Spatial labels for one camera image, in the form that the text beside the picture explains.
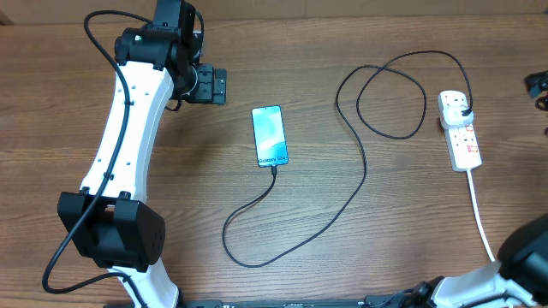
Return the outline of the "Galaxy smartphone blue screen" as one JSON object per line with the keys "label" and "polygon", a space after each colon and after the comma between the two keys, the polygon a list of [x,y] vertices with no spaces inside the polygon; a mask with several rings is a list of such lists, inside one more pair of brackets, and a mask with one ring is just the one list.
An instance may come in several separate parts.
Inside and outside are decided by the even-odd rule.
{"label": "Galaxy smartphone blue screen", "polygon": [[258,165],[267,168],[287,164],[289,152],[281,107],[271,105],[255,108],[251,115]]}

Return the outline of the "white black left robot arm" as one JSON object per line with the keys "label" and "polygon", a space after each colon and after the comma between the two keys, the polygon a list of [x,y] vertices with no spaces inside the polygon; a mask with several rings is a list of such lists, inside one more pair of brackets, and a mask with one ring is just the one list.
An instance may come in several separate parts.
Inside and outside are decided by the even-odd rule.
{"label": "white black left robot arm", "polygon": [[160,1],[151,19],[124,30],[106,57],[116,83],[97,155],[79,191],[58,201],[65,243],[118,279],[134,307],[184,304],[161,259],[165,222],[146,203],[146,180],[169,101],[226,102],[227,72],[200,60],[203,39],[203,18],[184,1]]}

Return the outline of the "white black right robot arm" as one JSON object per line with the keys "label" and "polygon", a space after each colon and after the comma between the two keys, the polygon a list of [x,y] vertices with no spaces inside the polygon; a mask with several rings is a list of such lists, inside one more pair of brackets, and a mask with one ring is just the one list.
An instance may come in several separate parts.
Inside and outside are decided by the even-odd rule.
{"label": "white black right robot arm", "polygon": [[472,96],[446,90],[438,95],[452,169],[463,172],[474,219],[490,263],[465,275],[423,281],[405,292],[401,307],[531,307],[547,304],[547,216],[513,232],[494,254],[483,228],[472,170],[482,164],[474,130]]}

